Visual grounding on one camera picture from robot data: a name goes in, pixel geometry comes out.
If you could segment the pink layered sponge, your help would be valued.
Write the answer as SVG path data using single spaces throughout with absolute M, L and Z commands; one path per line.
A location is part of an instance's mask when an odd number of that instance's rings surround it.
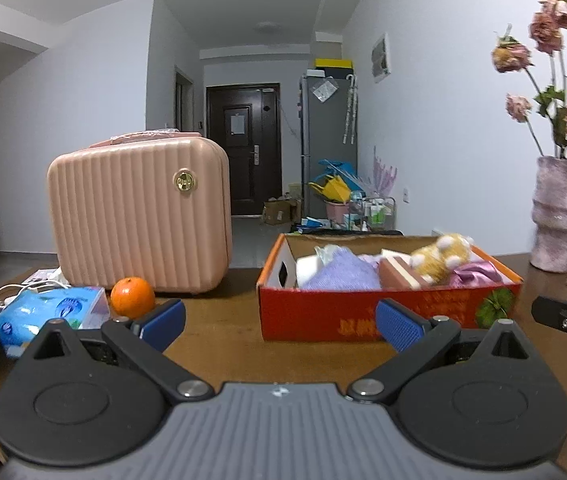
M 379 263 L 378 273 L 384 289 L 419 290 L 428 286 L 428 282 L 401 258 L 383 258 Z

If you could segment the lilac fluffy towel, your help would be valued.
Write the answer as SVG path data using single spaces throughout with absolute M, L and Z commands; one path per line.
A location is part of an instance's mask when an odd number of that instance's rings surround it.
M 378 270 L 378 266 L 383 260 L 382 255 L 359 255 L 358 258 L 361 259 L 361 261 L 369 264 L 369 266 L 372 266 L 372 268 L 375 270 Z

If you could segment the purple satin scrunchie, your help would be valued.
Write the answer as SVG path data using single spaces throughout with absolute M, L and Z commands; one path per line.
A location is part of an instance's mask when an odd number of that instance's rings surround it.
M 493 286 L 503 281 L 501 274 L 490 261 L 471 261 L 451 271 L 448 285 L 454 288 Z

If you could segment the yellow white plush toy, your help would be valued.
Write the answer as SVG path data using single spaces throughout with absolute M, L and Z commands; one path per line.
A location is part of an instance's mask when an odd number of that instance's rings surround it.
M 471 260 L 473 240 L 458 233 L 440 236 L 434 243 L 415 250 L 410 268 L 431 285 L 446 281 L 455 269 Z

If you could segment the purple fabric pouch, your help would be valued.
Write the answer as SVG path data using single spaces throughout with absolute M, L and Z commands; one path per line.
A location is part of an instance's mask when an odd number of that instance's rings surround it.
M 381 283 L 378 270 L 354 254 L 348 263 L 321 268 L 300 289 L 312 292 L 372 292 L 380 290 Z

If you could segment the crinkled clear plastic bag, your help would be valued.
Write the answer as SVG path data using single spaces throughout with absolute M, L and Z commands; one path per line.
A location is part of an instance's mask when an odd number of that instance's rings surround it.
M 353 252 L 349 248 L 334 244 L 316 246 L 315 253 L 318 264 L 322 268 L 348 263 L 354 257 Z

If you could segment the white wedge sponge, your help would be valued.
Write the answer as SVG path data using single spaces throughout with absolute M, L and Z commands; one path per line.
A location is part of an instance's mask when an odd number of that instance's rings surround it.
M 397 258 L 397 259 L 402 259 L 406 262 L 410 261 L 410 255 L 409 254 L 405 254 L 405 252 L 396 252 L 396 250 L 390 250 L 390 249 L 382 249 L 381 250 L 381 256 L 383 258 Z

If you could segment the white cylinder sponge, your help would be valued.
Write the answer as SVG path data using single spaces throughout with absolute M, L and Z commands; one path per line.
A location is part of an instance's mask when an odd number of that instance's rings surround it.
M 305 256 L 295 261 L 295 275 L 297 287 L 303 288 L 305 284 L 323 267 L 323 260 L 317 255 Z

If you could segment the pink textured vase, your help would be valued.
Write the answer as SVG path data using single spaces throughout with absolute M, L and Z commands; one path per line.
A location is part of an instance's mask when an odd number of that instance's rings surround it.
M 550 273 L 567 272 L 567 159 L 537 160 L 532 220 L 536 232 L 531 265 Z

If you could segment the black chair back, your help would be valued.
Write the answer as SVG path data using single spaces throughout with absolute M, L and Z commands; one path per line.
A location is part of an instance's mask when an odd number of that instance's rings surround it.
M 297 226 L 287 233 L 291 235 L 309 235 L 309 236 L 404 236 L 404 233 L 398 230 L 381 230 L 381 231 L 353 231 L 338 230 L 328 228 L 305 229 L 304 226 Z

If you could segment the blue wet wipes pack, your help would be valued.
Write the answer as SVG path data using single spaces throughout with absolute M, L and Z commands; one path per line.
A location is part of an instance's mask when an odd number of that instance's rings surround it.
M 110 318 L 104 289 L 70 287 L 21 292 L 0 312 L 0 342 L 6 355 L 18 359 L 52 318 L 64 318 L 74 330 L 100 328 Z

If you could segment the red cardboard pumpkin box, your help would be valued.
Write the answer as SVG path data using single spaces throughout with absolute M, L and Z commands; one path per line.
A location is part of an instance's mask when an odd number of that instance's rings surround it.
M 513 315 L 523 278 L 477 246 L 472 248 L 472 258 L 492 263 L 501 276 L 499 283 L 466 288 L 442 285 L 423 290 L 356 288 L 346 292 L 297 287 L 297 259 L 314 255 L 319 246 L 340 245 L 356 255 L 373 255 L 383 249 L 409 254 L 433 240 L 432 236 L 377 234 L 279 235 L 256 284 L 262 338 L 300 342 L 376 341 L 380 338 L 376 307 L 387 298 L 424 318 L 446 315 L 464 328 L 487 328 L 497 318 Z

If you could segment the yellow bag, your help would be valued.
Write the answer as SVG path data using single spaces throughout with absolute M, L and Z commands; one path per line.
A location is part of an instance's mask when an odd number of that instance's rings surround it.
M 347 204 L 351 190 L 340 176 L 326 176 L 326 183 L 309 182 L 308 186 L 324 200 L 336 204 Z

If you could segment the cardboard box on floor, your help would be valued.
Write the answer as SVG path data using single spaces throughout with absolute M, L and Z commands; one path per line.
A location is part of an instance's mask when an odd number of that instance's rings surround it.
M 268 226 L 279 226 L 283 223 L 297 223 L 300 202 L 288 198 L 287 200 L 268 200 L 262 208 L 262 222 Z

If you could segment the grey refrigerator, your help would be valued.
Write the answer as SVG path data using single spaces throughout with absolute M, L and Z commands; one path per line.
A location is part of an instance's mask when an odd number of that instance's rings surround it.
M 309 186 L 311 182 L 323 183 L 321 177 L 330 169 L 323 160 L 334 164 L 348 162 L 357 170 L 357 141 L 353 140 L 351 132 L 344 140 L 350 86 L 347 79 L 311 75 L 303 75 L 300 79 L 304 217 L 326 217 L 325 201 Z

